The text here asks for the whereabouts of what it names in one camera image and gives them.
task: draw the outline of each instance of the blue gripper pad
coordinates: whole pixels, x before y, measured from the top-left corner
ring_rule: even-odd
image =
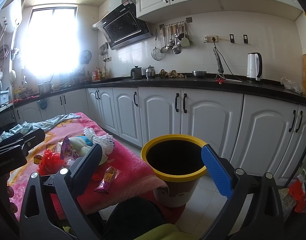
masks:
[[[211,175],[219,193],[230,199],[232,189],[232,178],[224,169],[223,165],[219,161],[217,155],[214,154],[213,149],[208,145],[202,148],[202,161],[207,168],[207,171]]]

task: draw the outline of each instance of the pink blanket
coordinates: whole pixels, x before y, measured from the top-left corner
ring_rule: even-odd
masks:
[[[43,154],[49,148],[55,150],[58,142],[63,141],[65,136],[76,137],[83,135],[84,127],[92,127],[96,135],[104,135],[106,132],[101,129],[94,121],[83,113],[77,113],[80,119],[71,119],[58,124],[56,127],[46,132],[45,140],[30,151],[27,156],[28,163],[13,171],[8,184],[14,189],[14,197],[10,199],[18,206],[16,217],[19,220],[21,205],[29,176],[37,170],[37,165],[33,163],[33,156]],[[121,171],[119,176],[110,185],[109,195],[94,192],[99,185],[98,182],[90,181],[83,195],[77,197],[86,214],[91,214],[101,209],[115,205],[128,198],[143,194],[158,187],[165,187],[166,184],[157,178],[152,168],[141,158],[136,156],[131,150],[115,140],[112,154],[106,163],[98,167],[97,172],[103,176],[108,166],[113,166]],[[64,219],[64,213],[56,195],[52,195],[55,209],[60,219]]]

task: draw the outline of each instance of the white water heater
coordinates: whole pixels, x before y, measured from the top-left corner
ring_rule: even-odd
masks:
[[[22,21],[21,0],[7,0],[0,10],[0,24],[4,28],[4,21],[6,21],[6,32],[13,32]]]

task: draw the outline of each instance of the electrical socket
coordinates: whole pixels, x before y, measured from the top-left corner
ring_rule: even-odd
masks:
[[[217,42],[217,35],[213,35],[213,36],[204,36],[204,43],[205,42],[213,42],[213,37],[215,38],[215,42]]]

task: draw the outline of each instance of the trash can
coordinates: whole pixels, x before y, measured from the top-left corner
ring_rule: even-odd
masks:
[[[142,160],[168,186],[154,190],[159,203],[180,207],[190,200],[200,177],[207,172],[201,158],[204,145],[203,140],[183,134],[159,136],[144,145]]]

